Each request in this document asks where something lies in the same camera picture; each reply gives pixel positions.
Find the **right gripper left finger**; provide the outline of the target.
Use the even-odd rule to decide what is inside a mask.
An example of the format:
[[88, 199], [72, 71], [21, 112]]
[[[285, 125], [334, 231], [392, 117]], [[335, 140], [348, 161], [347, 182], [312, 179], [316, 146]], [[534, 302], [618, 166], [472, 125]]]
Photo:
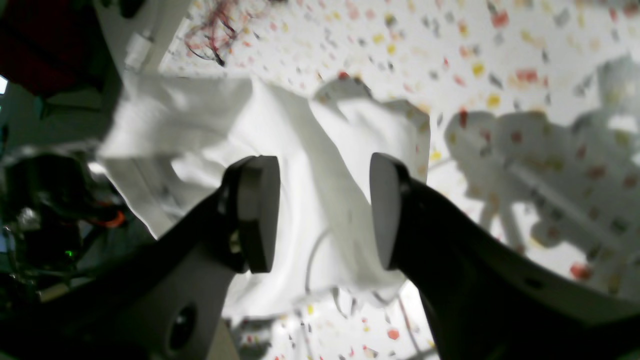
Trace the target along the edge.
[[274, 264], [275, 156], [229, 166], [220, 188], [160, 240], [96, 280], [1, 320], [12, 360], [203, 360], [236, 274]]

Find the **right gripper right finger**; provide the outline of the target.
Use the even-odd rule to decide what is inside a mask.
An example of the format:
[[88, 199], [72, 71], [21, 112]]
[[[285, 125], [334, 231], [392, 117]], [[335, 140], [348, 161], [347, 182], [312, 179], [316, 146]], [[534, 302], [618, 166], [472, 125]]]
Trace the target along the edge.
[[633, 360], [639, 305], [524, 259], [386, 153], [369, 186], [381, 265], [418, 289], [441, 360]]

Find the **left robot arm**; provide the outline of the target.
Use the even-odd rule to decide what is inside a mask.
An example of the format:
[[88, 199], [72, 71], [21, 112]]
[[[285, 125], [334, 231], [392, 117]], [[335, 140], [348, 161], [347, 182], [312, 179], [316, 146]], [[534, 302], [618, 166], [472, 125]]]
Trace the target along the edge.
[[9, 293], [38, 303], [84, 277], [80, 260], [98, 237], [126, 224], [127, 216], [96, 146], [72, 142], [25, 145], [2, 157], [1, 221]]

